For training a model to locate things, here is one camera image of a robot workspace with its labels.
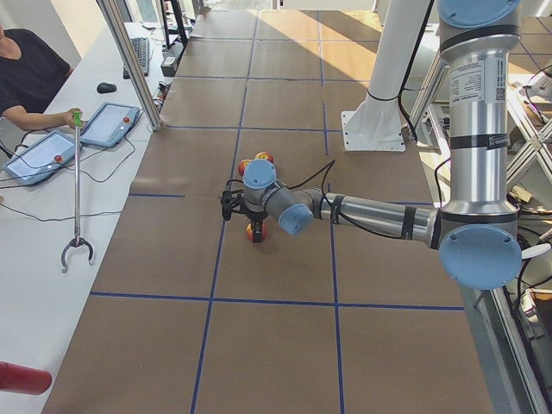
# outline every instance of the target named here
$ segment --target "tablet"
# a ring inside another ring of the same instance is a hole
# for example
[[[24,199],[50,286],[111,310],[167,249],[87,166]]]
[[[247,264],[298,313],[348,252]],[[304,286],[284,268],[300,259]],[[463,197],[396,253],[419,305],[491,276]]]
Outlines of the tablet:
[[[3,169],[22,185],[48,179],[75,156],[73,138],[54,130],[21,154],[4,164]]]
[[[83,145],[114,147],[135,126],[140,109],[106,102],[86,123],[80,134]]]

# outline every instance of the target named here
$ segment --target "apple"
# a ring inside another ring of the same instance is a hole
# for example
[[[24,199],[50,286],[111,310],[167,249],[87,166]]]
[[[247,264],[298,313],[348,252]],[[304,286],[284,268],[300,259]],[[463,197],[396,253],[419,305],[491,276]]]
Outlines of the apple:
[[[238,165],[238,173],[243,177],[243,174],[245,174],[245,167],[248,166],[248,164],[251,162],[251,160],[241,160],[240,164]]]
[[[257,240],[257,241],[254,240],[253,238],[254,232],[253,232],[253,228],[251,227],[251,223],[248,224],[247,228],[245,229],[245,232],[248,235],[248,239],[250,242],[253,242],[253,243],[263,242],[267,238],[267,225],[264,223],[262,224],[262,232],[261,232],[260,240]]]
[[[262,153],[258,153],[255,155],[256,160],[267,160],[272,163],[274,163],[274,157],[272,154],[268,153],[267,151],[263,151]]]

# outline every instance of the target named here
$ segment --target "white desk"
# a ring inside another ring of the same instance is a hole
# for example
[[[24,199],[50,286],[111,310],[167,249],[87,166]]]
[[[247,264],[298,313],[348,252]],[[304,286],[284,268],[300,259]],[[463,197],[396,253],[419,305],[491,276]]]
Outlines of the white desk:
[[[137,23],[129,25],[130,37],[149,36]],[[151,92],[160,80],[161,45],[150,40],[152,59],[146,77]],[[100,95],[100,82],[117,85],[115,93]],[[97,39],[47,112],[78,106],[88,119],[105,101],[140,106],[129,79],[122,79],[122,59],[109,30]],[[150,136],[145,116],[128,135],[136,147],[111,179],[98,184],[81,178],[81,214],[122,209]],[[107,177],[132,150],[122,141],[82,163],[97,179]],[[96,152],[85,147],[82,157]],[[6,179],[5,172],[0,179]],[[15,185],[15,181],[1,185]],[[30,188],[0,190],[4,204],[42,218],[67,217],[74,212],[74,173],[62,170],[45,183]],[[69,271],[61,272],[61,252],[74,237],[74,221],[41,223],[0,207],[0,361],[48,370],[55,377],[65,355],[91,284],[115,229],[118,214],[84,218],[81,235],[94,247],[92,267],[86,248],[71,248]],[[40,396],[0,392],[0,412],[40,413],[49,391]]]

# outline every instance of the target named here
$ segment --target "keyboard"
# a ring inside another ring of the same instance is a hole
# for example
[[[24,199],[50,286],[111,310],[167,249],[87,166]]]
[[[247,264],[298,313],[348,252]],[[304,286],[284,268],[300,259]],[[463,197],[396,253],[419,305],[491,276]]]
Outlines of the keyboard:
[[[145,37],[135,37],[130,39],[130,43],[135,50],[141,71],[144,73],[144,76],[147,76],[149,74],[149,40]],[[130,78],[126,67],[122,70],[122,78]]]

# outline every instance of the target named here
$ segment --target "person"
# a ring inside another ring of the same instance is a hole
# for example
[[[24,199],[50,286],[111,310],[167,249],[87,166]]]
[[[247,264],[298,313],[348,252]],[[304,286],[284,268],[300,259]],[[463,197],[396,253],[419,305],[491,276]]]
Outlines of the person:
[[[73,72],[52,48],[30,30],[3,30],[0,22],[0,114],[19,129],[30,131],[68,125],[71,108],[44,114]]]

